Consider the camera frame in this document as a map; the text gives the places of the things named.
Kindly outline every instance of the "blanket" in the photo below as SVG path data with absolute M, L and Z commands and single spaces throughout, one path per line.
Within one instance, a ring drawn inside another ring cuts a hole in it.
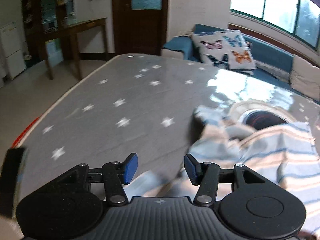
M 199 163 L 212 162 L 225 169 L 243 163 L 286 189 L 305 205 L 307 217 L 301 231 L 320 240 L 320 159 L 307 122 L 256 131 L 205 106 L 197 107 L 194 116 L 204 125 L 200 139 L 189 149 Z M 139 195 L 190 196 L 193 200 L 198 187 L 191 184 L 181 165 L 173 181 L 148 171 L 124 189 L 129 199 Z M 231 184 L 220 184 L 216 200 L 230 192 Z

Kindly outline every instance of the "white cushion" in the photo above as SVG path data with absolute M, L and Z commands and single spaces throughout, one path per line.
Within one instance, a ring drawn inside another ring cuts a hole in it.
M 202 62 L 230 70 L 252 73 L 256 68 L 251 52 L 238 30 L 193 34 Z
M 302 94 L 320 101 L 320 69 L 294 55 L 290 85 Z

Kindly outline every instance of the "window frame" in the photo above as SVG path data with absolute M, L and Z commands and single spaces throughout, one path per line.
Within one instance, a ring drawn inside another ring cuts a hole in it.
M 313 50 L 315 51 L 318 51 L 318 47 L 319 47 L 319 39 L 320 39 L 320 24 L 319 24 L 319 33 L 318 33 L 318 38 L 317 38 L 317 43 L 316 43 L 316 46 L 314 47 L 313 45 L 311 45 L 310 43 L 308 43 L 307 41 L 305 41 L 304 39 L 300 38 L 298 35 L 296 35 L 296 30 L 297 30 L 297 23 L 298 23 L 298 19 L 299 19 L 299 14 L 300 14 L 300 0 L 298 0 L 298 4 L 297 4 L 297 13 L 296 13 L 296 18 L 295 18 L 295 22 L 294 22 L 294 27 L 293 27 L 293 33 L 279 27 L 278 25 L 275 25 L 271 22 L 268 22 L 266 20 L 263 19 L 264 17 L 264 11 L 265 11 L 265 7 L 266 7 L 266 0 L 264 0 L 264 3 L 263 3 L 263 11 L 262 11 L 262 18 L 259 18 L 259 17 L 256 17 L 256 16 L 253 16 L 251 14 L 248 14 L 248 13 L 244 13 L 242 11 L 238 11 L 238 10 L 234 10 L 234 9 L 231 9 L 230 8 L 230 11 L 231 12 L 235 12 L 235 13 L 238 13 L 238 14 L 242 14 L 244 16 L 247 16 L 247 17 L 250 17 L 250 18 L 253 18 L 255 20 L 258 20 L 260 22 L 263 22 L 267 25 L 270 25 L 272 27 L 275 27 L 291 36 L 293 36 L 294 38 L 298 39 L 299 41 L 303 42 L 304 44 L 308 45 L 309 47 L 311 47 Z

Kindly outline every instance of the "white wall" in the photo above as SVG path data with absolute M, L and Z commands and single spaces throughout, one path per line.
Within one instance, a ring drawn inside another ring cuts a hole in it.
M 167 40 L 194 24 L 226 29 L 231 0 L 169 0 Z
M 114 53 L 112 0 L 74 0 L 74 10 L 78 21 L 86 21 L 107 17 L 108 52 Z M 104 52 L 100 27 L 78 34 L 81 53 Z
M 318 52 L 308 47 L 302 41 L 299 41 L 298 39 L 290 36 L 289 34 L 275 27 L 272 27 L 258 20 L 234 12 L 230 12 L 230 23 L 239 25 L 241 27 L 256 31 L 270 38 L 273 38 L 276 41 L 279 41 L 291 47 L 292 49 L 299 51 L 311 60 L 320 64 L 320 56 Z
M 21 0 L 0 0 L 0 26 L 15 21 L 20 37 L 21 48 L 26 52 L 26 41 L 23 29 Z

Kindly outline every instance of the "butterfly print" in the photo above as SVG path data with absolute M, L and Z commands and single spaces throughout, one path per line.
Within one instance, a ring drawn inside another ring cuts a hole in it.
M 224 54 L 221 61 L 211 55 L 207 55 L 207 57 L 212 61 L 212 65 L 214 65 L 215 67 L 224 65 L 226 68 L 229 68 L 228 54 Z
M 205 35 L 214 35 L 215 32 L 203 32 L 203 33 L 198 33 L 198 36 L 205 36 Z
M 252 42 L 246 41 L 245 43 L 247 44 L 249 50 L 252 50 Z
M 240 54 L 240 53 L 235 52 L 233 50 L 231 52 L 236 57 L 236 62 L 238 62 L 240 64 L 245 60 L 252 62 L 250 55 L 249 55 L 249 52 L 247 50 L 244 51 L 244 54 Z
M 207 48 L 207 49 L 222 49 L 221 40 L 217 40 L 215 43 L 209 43 L 207 41 L 201 41 L 201 43 Z
M 224 38 L 227 42 L 229 42 L 229 44 L 230 44 L 231 47 L 235 47 L 236 44 L 238 44 L 239 47 L 242 47 L 242 46 L 243 46 L 239 35 L 235 36 L 235 39 L 234 39 L 234 40 L 231 39 L 231 38 L 229 38 L 229 37 L 227 37 L 227 36 L 223 36 L 223 38 Z

